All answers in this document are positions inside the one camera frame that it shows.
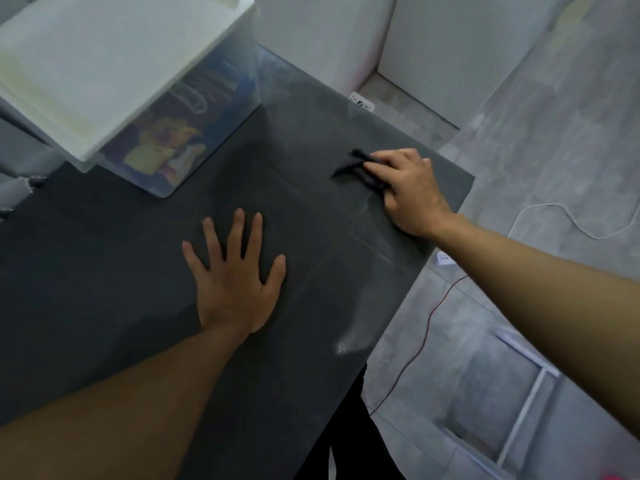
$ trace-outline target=person's left hand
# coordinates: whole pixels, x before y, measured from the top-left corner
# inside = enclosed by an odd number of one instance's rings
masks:
[[[241,257],[244,211],[236,210],[227,241],[227,260],[222,258],[213,220],[202,223],[209,250],[211,270],[196,256],[190,242],[182,252],[198,288],[198,315],[203,329],[213,326],[238,327],[247,335],[260,330],[276,306],[286,274],[285,257],[273,263],[266,284],[260,281],[258,259],[262,248],[262,215],[253,218],[251,237],[244,259]]]

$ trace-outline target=gray tiled floor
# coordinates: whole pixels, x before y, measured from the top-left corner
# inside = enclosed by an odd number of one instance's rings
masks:
[[[361,94],[380,117],[477,177],[462,209],[475,222],[507,234],[524,207],[562,202],[589,231],[608,234],[629,222],[640,199],[638,19],[640,0],[574,0],[459,132],[380,76]],[[640,223],[594,241],[559,209],[538,208],[523,214],[512,237],[640,279]],[[420,346],[429,311],[462,276],[457,267],[428,264],[369,361],[369,406],[387,393]],[[436,424],[454,418],[487,445],[500,443],[502,423],[513,416],[506,405],[522,400],[533,372],[511,359],[513,370],[500,368],[506,352],[491,334],[498,324],[504,318],[484,293],[469,279],[460,282],[434,315],[423,354],[378,412],[438,465],[425,478],[487,478]],[[640,477],[640,444],[610,415],[568,379],[544,389],[548,403],[534,406],[526,444],[512,458],[522,478]],[[500,419],[502,407],[508,414]],[[411,471],[426,464],[411,455],[396,460]]]

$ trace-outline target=white wall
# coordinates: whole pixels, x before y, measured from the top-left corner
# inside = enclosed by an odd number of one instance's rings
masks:
[[[396,0],[256,0],[258,42],[342,94],[375,69]]]

